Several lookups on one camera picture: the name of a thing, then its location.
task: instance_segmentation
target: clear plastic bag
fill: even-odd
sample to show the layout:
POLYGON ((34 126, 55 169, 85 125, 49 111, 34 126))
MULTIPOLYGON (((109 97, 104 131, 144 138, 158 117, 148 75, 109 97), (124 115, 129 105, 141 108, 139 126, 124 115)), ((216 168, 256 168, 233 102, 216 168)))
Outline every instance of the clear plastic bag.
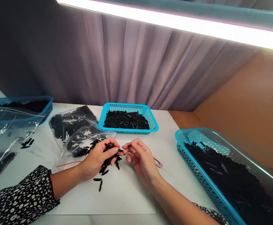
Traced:
MULTIPOLYGON (((52 116, 49 124, 55 141, 60 151, 62 152, 66 142, 75 132, 77 132, 82 127, 88 127, 97 122, 97 117, 88 108, 88 106, 82 106, 52 116)), ((69 142, 67 144, 67 149, 71 151, 71 149, 75 148, 75 146, 75 142, 69 142)))
POLYGON ((103 131, 100 130, 97 123, 94 123, 93 125, 90 125, 89 127, 83 127, 80 130, 76 132, 76 134, 88 132, 90 127, 92 129, 97 128, 96 132, 93 132, 92 135, 89 135, 88 138, 84 138, 81 140, 79 144, 75 146, 71 151, 68 151, 66 149, 66 145, 64 147, 63 152, 61 153, 59 158, 56 158, 55 160, 55 166, 54 171, 61 171, 64 170, 65 167, 72 167, 68 166, 69 164, 82 162, 87 155, 91 152, 91 150, 95 147, 97 142, 103 141, 104 139, 108 137, 115 138, 117 133, 115 132, 109 132, 109 131, 103 131))
POLYGON ((61 151, 55 158, 54 172, 83 161, 97 141, 117 135, 101 130, 97 118, 87 106, 56 114, 49 123, 61 151))
POLYGON ((25 141, 45 114, 0 107, 0 173, 14 159, 16 143, 25 141))

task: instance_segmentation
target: blue mesh basket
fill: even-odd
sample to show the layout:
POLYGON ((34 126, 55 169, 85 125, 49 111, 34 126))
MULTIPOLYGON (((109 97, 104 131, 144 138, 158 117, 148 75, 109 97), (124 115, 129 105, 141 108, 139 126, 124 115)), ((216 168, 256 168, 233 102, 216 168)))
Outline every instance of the blue mesh basket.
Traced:
POLYGON ((138 105, 138 104, 125 104, 125 103, 106 103, 103 106, 100 120, 99 120, 99 127, 102 130, 114 131, 117 133, 130 133, 130 134, 149 134, 151 132, 158 131, 158 124, 151 112, 151 109, 146 105, 138 105), (104 127, 106 114, 108 111, 126 111, 130 112, 139 112, 142 114, 146 120, 148 120, 150 130, 143 130, 143 129, 121 129, 121 128, 110 128, 104 127))
POLYGON ((184 143, 192 144, 192 142, 195 141, 197 142, 197 145, 203 149, 204 147, 200 143, 202 142, 204 145, 208 145, 217 152, 231 158, 233 161, 245 165, 248 171, 259 179, 261 185, 267 190, 267 194, 273 199, 273 175, 271 172, 251 159, 245 152, 240 150, 217 131, 206 127, 184 129, 178 130, 175 133, 175 138, 177 140, 177 149, 179 153, 182 155, 221 214, 230 224, 245 225, 246 223, 198 164, 196 159, 191 155, 184 143))
MULTIPOLYGON (((3 104, 9 104, 12 102, 20 102, 20 103, 28 103, 31 101, 37 101, 37 100, 47 100, 49 103, 46 105, 46 107, 43 109, 43 111, 40 114, 46 114, 42 121, 39 123, 40 125, 45 122, 45 120, 48 118, 50 112, 53 109, 52 102, 54 98, 52 96, 36 96, 36 97, 5 97, 5 98, 0 98, 0 105, 3 104)), ((34 118, 26 118, 26 119, 19 119, 22 121, 28 121, 28 120, 33 120, 34 118)))

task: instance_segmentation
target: brown cardboard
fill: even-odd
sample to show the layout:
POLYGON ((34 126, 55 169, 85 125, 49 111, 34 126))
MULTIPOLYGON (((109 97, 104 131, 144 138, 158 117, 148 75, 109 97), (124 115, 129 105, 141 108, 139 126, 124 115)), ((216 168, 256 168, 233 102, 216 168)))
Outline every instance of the brown cardboard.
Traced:
POLYGON ((205 125, 192 112, 169 110, 169 113, 180 129, 205 127, 205 125))
POLYGON ((273 51, 260 50, 193 113, 273 172, 273 51))

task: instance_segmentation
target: black and white patterned blouse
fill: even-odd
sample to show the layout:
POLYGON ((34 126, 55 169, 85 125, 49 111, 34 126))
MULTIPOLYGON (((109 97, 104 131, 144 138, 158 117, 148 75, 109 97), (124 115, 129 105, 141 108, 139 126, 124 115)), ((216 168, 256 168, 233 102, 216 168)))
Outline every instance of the black and white patterned blouse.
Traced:
MULTIPOLYGON (((0 225, 25 225, 59 205, 53 193, 51 170, 38 166, 18 185, 0 191, 0 225)), ((197 207, 221 225, 228 225, 224 217, 210 209, 197 207)))

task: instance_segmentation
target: led light bar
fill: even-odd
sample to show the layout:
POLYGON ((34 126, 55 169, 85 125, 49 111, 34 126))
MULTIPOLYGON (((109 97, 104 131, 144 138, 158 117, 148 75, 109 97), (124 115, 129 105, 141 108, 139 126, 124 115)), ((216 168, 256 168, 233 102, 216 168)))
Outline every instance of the led light bar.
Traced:
POLYGON ((58 3, 138 20, 192 33, 273 49, 273 31, 155 12, 92 0, 57 0, 58 3))

